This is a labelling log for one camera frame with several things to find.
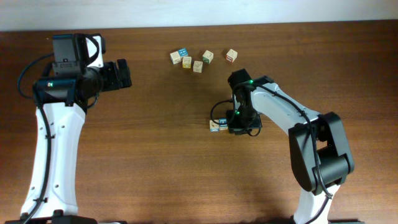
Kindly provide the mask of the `blue number 5 block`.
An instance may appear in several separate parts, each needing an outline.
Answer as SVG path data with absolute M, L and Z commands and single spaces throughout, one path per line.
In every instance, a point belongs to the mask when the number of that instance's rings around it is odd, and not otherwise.
M 218 120 L 218 123 L 219 123 L 219 130 L 220 131 L 224 131 L 224 130 L 228 129 L 228 121 L 227 121 L 226 118 L 220 118 Z

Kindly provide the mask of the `red number wood block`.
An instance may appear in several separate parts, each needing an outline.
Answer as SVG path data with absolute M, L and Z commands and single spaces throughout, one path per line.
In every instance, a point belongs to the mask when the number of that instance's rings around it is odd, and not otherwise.
M 214 121 L 209 120 L 209 127 L 211 132 L 218 132 L 220 130 L 219 124 L 216 124 Z

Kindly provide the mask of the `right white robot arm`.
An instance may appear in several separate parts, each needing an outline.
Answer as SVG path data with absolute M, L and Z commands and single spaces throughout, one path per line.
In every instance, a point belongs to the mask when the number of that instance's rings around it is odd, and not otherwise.
M 301 187 L 294 223 L 328 223 L 334 194 L 354 171 L 341 118 L 301 105 L 267 76 L 252 79 L 240 70 L 228 84 L 233 92 L 229 129 L 241 134 L 260 129 L 263 114 L 289 137 L 291 168 Z

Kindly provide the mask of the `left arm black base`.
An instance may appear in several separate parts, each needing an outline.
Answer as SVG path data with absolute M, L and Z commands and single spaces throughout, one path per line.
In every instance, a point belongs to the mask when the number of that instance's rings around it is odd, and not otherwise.
M 63 215 L 55 212 L 52 217 L 31 218 L 27 224 L 97 224 L 94 218 L 81 217 L 78 215 Z

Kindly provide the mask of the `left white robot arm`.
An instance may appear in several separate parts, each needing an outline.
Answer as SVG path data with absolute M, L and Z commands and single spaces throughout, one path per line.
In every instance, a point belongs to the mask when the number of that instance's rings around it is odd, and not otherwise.
M 33 87 L 36 106 L 37 144 L 29 191 L 20 219 L 47 219 L 55 215 L 76 215 L 75 176 L 78 143 L 90 98 L 105 91 L 132 85 L 125 59 L 102 66 L 84 66 L 73 74 L 55 72 L 55 62 L 46 64 Z

